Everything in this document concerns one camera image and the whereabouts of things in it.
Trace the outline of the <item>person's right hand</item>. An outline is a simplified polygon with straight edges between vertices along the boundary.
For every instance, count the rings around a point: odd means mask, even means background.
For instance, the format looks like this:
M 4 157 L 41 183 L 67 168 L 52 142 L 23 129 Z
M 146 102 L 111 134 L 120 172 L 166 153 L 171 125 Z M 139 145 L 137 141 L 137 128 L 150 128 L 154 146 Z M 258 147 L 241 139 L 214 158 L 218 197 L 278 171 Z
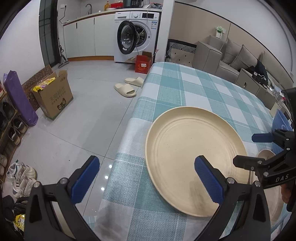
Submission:
M 283 202 L 287 204 L 287 211 L 295 212 L 295 181 L 281 185 L 281 195 Z

